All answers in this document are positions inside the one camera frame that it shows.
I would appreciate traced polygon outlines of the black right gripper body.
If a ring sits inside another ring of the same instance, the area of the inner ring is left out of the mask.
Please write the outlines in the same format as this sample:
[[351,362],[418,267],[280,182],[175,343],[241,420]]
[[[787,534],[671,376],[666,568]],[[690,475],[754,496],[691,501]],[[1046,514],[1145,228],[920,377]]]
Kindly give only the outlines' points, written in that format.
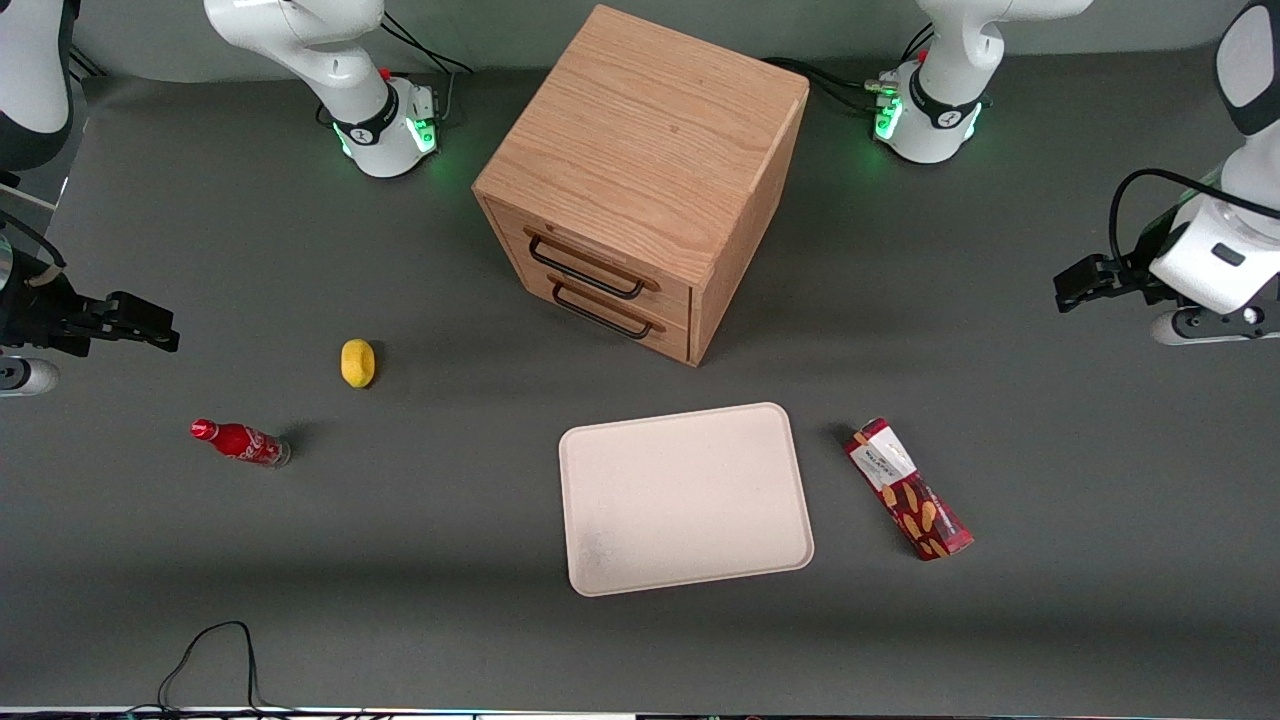
[[31,287],[20,268],[12,268],[3,282],[1,346],[4,348],[50,348],[73,357],[87,357],[92,340],[81,332],[95,300],[78,293],[65,277]]

